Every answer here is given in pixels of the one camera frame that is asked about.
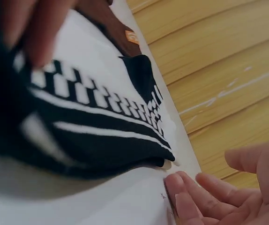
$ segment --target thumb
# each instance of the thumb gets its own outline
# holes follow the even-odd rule
[[[227,150],[225,160],[227,164],[236,170],[256,173],[257,164],[268,143],[251,145],[239,149]]]

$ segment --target brown fabric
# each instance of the brown fabric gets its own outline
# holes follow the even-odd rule
[[[110,9],[113,0],[79,0],[76,10],[95,24],[118,48],[122,55],[134,57],[142,54],[137,37]]]

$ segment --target orange label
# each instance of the orange label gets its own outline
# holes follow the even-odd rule
[[[135,43],[135,44],[137,44],[137,45],[139,44],[138,36],[137,36],[135,33],[126,30],[126,31],[125,31],[125,34],[126,34],[126,38],[127,38],[127,40],[128,40],[129,42]]]

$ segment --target wooden surface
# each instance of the wooden surface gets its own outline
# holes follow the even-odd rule
[[[257,188],[224,151],[269,140],[269,0],[127,1],[202,171]]]

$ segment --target folded cloth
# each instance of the folded cloth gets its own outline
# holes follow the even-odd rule
[[[41,70],[0,34],[0,155],[85,179],[163,166],[175,158],[162,107],[148,57],[119,55],[73,10]]]

